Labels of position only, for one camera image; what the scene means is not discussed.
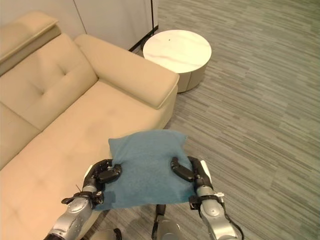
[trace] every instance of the sofa backrest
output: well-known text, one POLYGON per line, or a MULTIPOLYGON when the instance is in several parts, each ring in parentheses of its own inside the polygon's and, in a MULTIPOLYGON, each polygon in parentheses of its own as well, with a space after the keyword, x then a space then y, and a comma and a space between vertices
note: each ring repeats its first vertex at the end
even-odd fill
POLYGON ((56 23, 31 12, 0 29, 0 169, 98 80, 56 23))

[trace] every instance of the blue cushion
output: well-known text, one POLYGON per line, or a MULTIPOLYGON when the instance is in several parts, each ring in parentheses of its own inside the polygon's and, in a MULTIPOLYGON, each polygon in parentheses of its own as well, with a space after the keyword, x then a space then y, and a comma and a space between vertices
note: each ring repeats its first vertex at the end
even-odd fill
POLYGON ((178 157, 181 165, 192 169, 183 150, 186 138, 177 131, 152 130, 109 139, 112 165, 121 164, 122 174, 105 186, 104 204, 96 209, 187 202, 194 194, 193 184, 170 168, 172 158, 178 157))

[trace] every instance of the sofa seat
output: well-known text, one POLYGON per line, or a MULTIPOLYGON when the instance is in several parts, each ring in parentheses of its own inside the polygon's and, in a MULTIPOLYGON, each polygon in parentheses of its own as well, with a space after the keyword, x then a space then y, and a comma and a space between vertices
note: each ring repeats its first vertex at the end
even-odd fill
POLYGON ((108 139, 163 128, 176 94, 154 109, 99 79, 1 170, 1 239, 44 239, 88 167, 111 158, 108 139))

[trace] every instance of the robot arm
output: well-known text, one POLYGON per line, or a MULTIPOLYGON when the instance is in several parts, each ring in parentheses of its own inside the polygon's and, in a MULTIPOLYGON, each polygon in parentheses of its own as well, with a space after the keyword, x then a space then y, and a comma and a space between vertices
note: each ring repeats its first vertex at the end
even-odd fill
POLYGON ((61 201, 68 205, 67 210, 57 219, 44 240, 76 239, 92 210, 104 202, 105 184, 117 180, 121 172, 118 164, 112 168, 112 159, 94 164, 84 178, 82 191, 61 201))
POLYGON ((212 240, 238 240, 233 228, 235 226, 244 239, 241 228, 226 213, 224 194, 214 191, 206 163, 191 156, 188 158, 192 164, 192 171, 180 165, 176 157, 171 161, 171 169, 184 180, 194 182, 196 195, 189 198, 190 208, 199 211, 201 219, 208 227, 210 238, 212 240))

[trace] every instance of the white wall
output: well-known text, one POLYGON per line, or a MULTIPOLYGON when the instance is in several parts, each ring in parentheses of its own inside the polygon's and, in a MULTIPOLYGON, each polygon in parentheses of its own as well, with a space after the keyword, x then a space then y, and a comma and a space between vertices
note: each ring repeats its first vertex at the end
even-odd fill
MULTIPOLYGON (((75 0, 88 34, 130 49, 152 30, 150 0, 75 0)), ((153 0, 154 26, 158 0, 153 0)))
MULTIPOLYGON (((85 33, 130 49, 152 30, 150 0, 0 0, 0 26, 32 10, 59 20, 70 37, 85 33)), ((153 0, 154 26, 159 0, 153 0)))
POLYGON ((73 0, 0 0, 0 26, 33 10, 59 20, 59 27, 71 38, 85 33, 73 0))

